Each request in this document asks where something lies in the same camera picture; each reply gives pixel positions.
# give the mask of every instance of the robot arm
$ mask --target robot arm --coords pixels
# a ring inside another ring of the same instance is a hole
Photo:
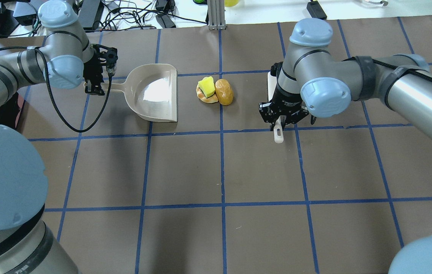
[[[56,88],[75,88],[85,78],[86,93],[104,95],[102,66],[114,74],[117,51],[91,45],[77,21],[71,5],[50,0],[38,10],[38,17],[47,29],[44,47],[28,47],[25,51],[0,56],[0,106],[21,87],[45,83],[47,61],[50,84]]]
[[[295,124],[309,114],[339,114],[352,100],[380,98],[432,139],[432,75],[425,60],[402,54],[336,62],[327,51],[331,37],[331,26],[320,19],[296,24],[284,62],[272,67],[277,76],[273,98],[260,104],[271,129],[281,116],[283,124]]]

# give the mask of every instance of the grid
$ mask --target grid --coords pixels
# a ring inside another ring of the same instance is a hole
[[[405,39],[407,40],[407,44],[409,45],[410,52],[414,53],[413,45],[411,41],[409,40],[409,37],[407,35],[407,32],[403,26],[402,19],[397,18],[397,20],[400,23],[400,26],[403,31],[403,35]],[[344,35],[343,28],[341,26],[341,22],[337,21],[339,26],[339,31],[341,34],[341,38],[344,43],[344,47],[346,50],[346,54],[348,57],[351,57],[348,44],[346,42],[346,37]],[[282,46],[282,54],[285,56],[285,45],[284,45],[284,38],[282,36],[282,29],[281,24],[277,23],[279,36],[280,36],[280,43]],[[157,45],[156,45],[156,58],[155,62],[158,63],[159,59],[159,51],[160,51],[160,36],[161,36],[161,30],[158,30],[157,34]],[[102,43],[103,39],[103,33],[101,33],[99,38],[99,43]],[[242,73],[266,73],[268,70],[255,70],[255,71],[223,71],[223,47],[222,47],[222,35],[221,30],[219,30],[218,33],[218,42],[219,42],[219,71],[214,73],[182,73],[179,74],[179,77],[185,77],[185,76],[205,76],[205,75],[218,75],[219,78],[223,78],[224,75],[229,74],[242,74]],[[114,78],[116,80],[123,80],[125,77],[118,77]],[[28,100],[30,92],[30,87],[26,90],[25,98]],[[81,120],[81,128],[84,126],[85,117],[87,114],[87,107],[89,104],[89,96],[87,96],[87,99],[85,101],[84,105],[84,111],[82,115]],[[397,220],[397,215],[395,213],[395,206],[394,202],[404,202],[404,201],[432,201],[432,196],[430,197],[414,197],[414,198],[394,198],[392,197],[390,193],[390,189],[387,182],[387,177],[385,174],[385,170],[383,168],[383,163],[381,160],[381,154],[378,148],[378,145],[376,143],[376,138],[374,134],[374,129],[376,128],[386,128],[386,127],[411,127],[411,124],[372,124],[370,122],[370,118],[367,112],[367,106],[362,102],[363,111],[365,114],[365,118],[367,121],[367,124],[363,125],[356,125],[356,126],[350,126],[350,127],[343,127],[343,126],[323,126],[323,127],[299,127],[298,125],[294,126],[293,128],[286,128],[285,131],[293,131],[295,132],[295,141],[297,145],[297,151],[298,151],[298,157],[300,162],[300,172],[301,172],[301,179],[303,182],[303,193],[304,193],[304,200],[303,201],[274,201],[274,202],[226,202],[225,199],[225,146],[224,146],[224,137],[225,134],[238,134],[240,132],[268,132],[268,128],[266,129],[244,129],[244,130],[224,130],[223,129],[223,107],[220,105],[219,108],[219,120],[220,120],[220,128],[218,131],[190,131],[190,132],[164,132],[164,133],[153,133],[153,123],[150,122],[149,129],[147,134],[133,134],[133,135],[94,135],[94,136],[85,136],[82,134],[78,134],[77,137],[61,137],[61,138],[38,138],[38,139],[29,139],[31,142],[62,142],[62,141],[77,141],[77,145],[75,148],[75,154],[72,159],[72,167],[70,171],[69,181],[67,185],[67,190],[65,194],[64,204],[62,208],[46,208],[46,212],[60,212],[61,213],[61,221],[59,225],[59,232],[57,234],[57,239],[60,240],[62,236],[62,229],[63,229],[63,223],[65,219],[65,213],[66,212],[82,212],[82,211],[105,211],[105,210],[139,210],[140,211],[140,220],[139,220],[139,230],[138,230],[138,241],[137,241],[137,251],[135,255],[135,270],[134,273],[139,273],[139,265],[140,265],[140,254],[143,252],[143,242],[142,242],[142,236],[143,236],[143,223],[144,223],[144,213],[145,210],[157,210],[157,209],[174,209],[174,208],[221,208],[221,220],[222,220],[222,257],[223,257],[223,273],[228,273],[228,264],[227,264],[227,253],[226,253],[226,208],[227,207],[248,207],[248,206],[279,206],[279,205],[305,205],[306,206],[306,213],[308,217],[308,228],[309,228],[309,237],[312,247],[312,257],[313,257],[313,263],[316,273],[320,273],[319,268],[319,257],[318,252],[316,249],[316,243],[315,243],[315,234],[314,234],[314,227],[312,222],[312,213],[311,213],[311,205],[321,205],[321,204],[359,204],[359,203],[388,203],[390,206],[391,214],[393,217],[393,221],[395,224],[395,229],[397,232],[397,237],[400,242],[400,246],[404,246],[404,241],[402,239],[402,233],[400,231],[400,224]],[[309,199],[308,195],[308,189],[307,189],[307,183],[306,183],[306,174],[304,172],[304,164],[306,162],[306,159],[303,157],[302,149],[301,149],[301,141],[300,141],[300,132],[303,131],[312,131],[312,130],[336,130],[336,129],[348,129],[348,128],[363,128],[368,129],[370,137],[372,139],[373,147],[376,154],[376,159],[378,161],[379,170],[381,172],[381,177],[383,179],[383,187],[386,191],[387,198],[373,198],[373,199],[341,199],[341,200],[311,200]],[[150,165],[150,146],[151,146],[151,139],[152,137],[158,137],[158,136],[172,136],[172,135],[220,135],[220,149],[221,149],[221,202],[220,203],[202,203],[202,204],[172,204],[172,205],[146,205],[146,196],[147,196],[147,184],[148,184],[148,167]],[[143,179],[143,193],[142,193],[142,200],[140,206],[119,206],[119,207],[82,207],[82,208],[69,208],[67,206],[68,200],[69,200],[69,194],[70,189],[72,185],[73,180],[73,174],[75,171],[75,165],[77,162],[77,155],[80,149],[80,144],[83,140],[87,139],[107,139],[107,138],[132,138],[132,137],[146,137],[148,138],[148,145],[147,145],[147,153],[146,153],[146,159],[145,159],[145,168],[144,168],[144,179]]]

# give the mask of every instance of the yellow object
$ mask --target yellow object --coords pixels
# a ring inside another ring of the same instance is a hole
[[[219,99],[219,102],[223,106],[227,106],[233,102],[234,92],[228,80],[226,79],[217,80],[215,88],[216,88],[216,95]]]
[[[214,78],[212,78],[212,76],[204,77],[204,79],[198,82],[198,85],[202,92],[204,92],[206,98],[213,96],[216,91],[216,88],[214,87]]]
[[[224,0],[224,6],[225,7],[233,7],[235,6],[240,0]]]
[[[195,92],[197,93],[197,97],[198,97],[202,102],[205,102],[205,103],[208,103],[208,104],[213,104],[213,103],[218,102],[218,98],[217,98],[216,94],[214,94],[213,96],[211,96],[211,97],[209,97],[209,98],[206,98],[206,96],[205,96],[204,93],[202,92],[202,90],[201,90],[201,88],[199,87],[199,85],[197,85],[197,87],[196,87],[196,89],[195,89]]]

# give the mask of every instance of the yellow sponge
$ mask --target yellow sponge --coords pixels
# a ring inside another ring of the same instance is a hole
[[[209,76],[200,80],[199,87],[201,88],[206,98],[213,96],[214,92],[216,91],[216,88],[214,87],[214,78],[212,78],[212,76]]]

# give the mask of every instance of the light blue joint cap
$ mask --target light blue joint cap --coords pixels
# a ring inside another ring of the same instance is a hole
[[[310,114],[319,118],[339,114],[351,103],[348,85],[329,77],[315,78],[305,83],[301,88],[301,96]]]
[[[30,220],[45,204],[45,165],[20,133],[0,125],[0,230]]]
[[[427,63],[426,59],[419,54],[395,54],[394,56],[406,56],[410,59],[414,60],[414,62],[417,64],[417,66],[421,67],[422,69],[425,69],[426,71],[430,72],[429,64]]]
[[[395,256],[389,274],[431,274],[432,236],[406,245]]]
[[[77,21],[77,14],[71,5],[62,0],[49,0],[38,9],[38,18],[47,28],[62,28]]]
[[[317,18],[302,19],[295,24],[290,41],[306,47],[324,47],[331,43],[333,28]]]
[[[82,82],[84,63],[74,55],[61,55],[51,59],[48,63],[50,85],[56,88],[72,89]]]

